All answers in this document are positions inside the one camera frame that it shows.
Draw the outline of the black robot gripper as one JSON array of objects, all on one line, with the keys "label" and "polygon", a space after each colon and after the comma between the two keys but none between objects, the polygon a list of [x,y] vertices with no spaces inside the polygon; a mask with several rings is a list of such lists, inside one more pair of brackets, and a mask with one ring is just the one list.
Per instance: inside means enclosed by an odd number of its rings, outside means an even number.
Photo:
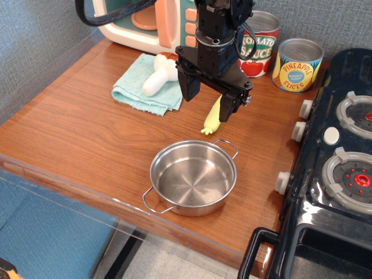
[{"label": "black robot gripper", "polygon": [[199,92],[201,84],[222,94],[219,121],[227,122],[240,105],[247,105],[253,84],[240,70],[238,57],[244,29],[227,34],[223,38],[208,37],[196,32],[197,47],[178,46],[178,82],[183,98],[189,102]]}]

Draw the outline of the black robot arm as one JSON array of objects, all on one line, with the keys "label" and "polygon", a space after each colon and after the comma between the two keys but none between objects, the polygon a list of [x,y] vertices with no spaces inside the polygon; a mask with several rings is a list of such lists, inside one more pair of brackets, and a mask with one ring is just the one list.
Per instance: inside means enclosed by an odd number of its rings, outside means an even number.
[{"label": "black robot arm", "polygon": [[220,122],[250,101],[253,84],[240,69],[241,48],[253,1],[196,1],[197,46],[178,46],[176,63],[183,98],[193,99],[201,84],[221,93]]}]

